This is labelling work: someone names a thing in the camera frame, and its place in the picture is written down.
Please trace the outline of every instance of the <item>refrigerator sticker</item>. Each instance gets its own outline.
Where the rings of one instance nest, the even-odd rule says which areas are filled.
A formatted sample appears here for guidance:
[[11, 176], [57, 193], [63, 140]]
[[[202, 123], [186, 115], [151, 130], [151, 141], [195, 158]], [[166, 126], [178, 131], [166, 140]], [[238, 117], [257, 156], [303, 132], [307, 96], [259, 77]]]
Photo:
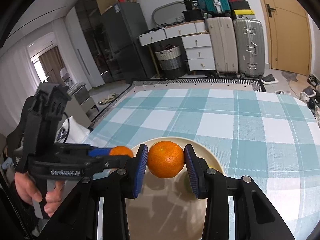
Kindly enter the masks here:
[[119, 8], [118, 4], [115, 5], [115, 10], [116, 10], [116, 12], [120, 12], [120, 8]]

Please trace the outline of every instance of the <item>orange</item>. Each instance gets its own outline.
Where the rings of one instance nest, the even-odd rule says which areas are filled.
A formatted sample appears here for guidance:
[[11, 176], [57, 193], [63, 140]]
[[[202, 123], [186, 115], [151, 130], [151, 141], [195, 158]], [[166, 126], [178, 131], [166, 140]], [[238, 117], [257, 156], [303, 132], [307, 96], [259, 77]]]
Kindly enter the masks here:
[[126, 146], [116, 146], [111, 149], [109, 155], [128, 155], [130, 158], [132, 158], [133, 152]]
[[183, 150], [176, 143], [162, 141], [150, 148], [148, 168], [158, 178], [173, 178], [182, 170], [183, 166]]

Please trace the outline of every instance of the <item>plate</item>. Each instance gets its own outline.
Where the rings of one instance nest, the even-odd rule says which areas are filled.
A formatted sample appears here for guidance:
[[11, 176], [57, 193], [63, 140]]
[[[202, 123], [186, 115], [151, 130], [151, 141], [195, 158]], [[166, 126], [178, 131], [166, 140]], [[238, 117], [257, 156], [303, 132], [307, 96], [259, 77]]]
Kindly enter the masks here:
[[[142, 144], [146, 144], [150, 149], [160, 141], [172, 141], [182, 149], [187, 144], [191, 144], [197, 157], [204, 158], [209, 167], [223, 173], [213, 153], [195, 141], [180, 137], [161, 137]], [[134, 155], [139, 146], [132, 148]], [[171, 179], [159, 179], [147, 167], [138, 198], [126, 199], [130, 239], [201, 239], [206, 206], [206, 199], [198, 200], [192, 193], [185, 166], [176, 177]]]

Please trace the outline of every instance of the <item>silver suitcase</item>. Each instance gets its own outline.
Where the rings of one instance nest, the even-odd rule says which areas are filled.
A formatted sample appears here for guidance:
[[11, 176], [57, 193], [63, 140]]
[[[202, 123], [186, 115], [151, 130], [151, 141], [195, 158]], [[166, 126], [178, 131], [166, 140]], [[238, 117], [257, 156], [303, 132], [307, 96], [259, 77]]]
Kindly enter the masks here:
[[229, 17], [208, 18], [216, 70], [222, 73], [238, 73], [236, 37], [232, 19]]
[[241, 77], [264, 74], [264, 38], [261, 22], [252, 19], [233, 21]]

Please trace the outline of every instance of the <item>tablecloth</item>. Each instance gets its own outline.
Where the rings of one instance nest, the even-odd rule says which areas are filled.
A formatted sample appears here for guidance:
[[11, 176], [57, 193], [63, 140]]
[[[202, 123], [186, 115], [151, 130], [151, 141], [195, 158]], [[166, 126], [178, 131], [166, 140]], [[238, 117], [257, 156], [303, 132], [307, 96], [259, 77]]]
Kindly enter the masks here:
[[[297, 240], [320, 219], [320, 129], [300, 100], [264, 92], [147, 90], [124, 98], [86, 139], [134, 147], [177, 136], [211, 150], [225, 174], [251, 176]], [[230, 239], [234, 239], [233, 202]]]

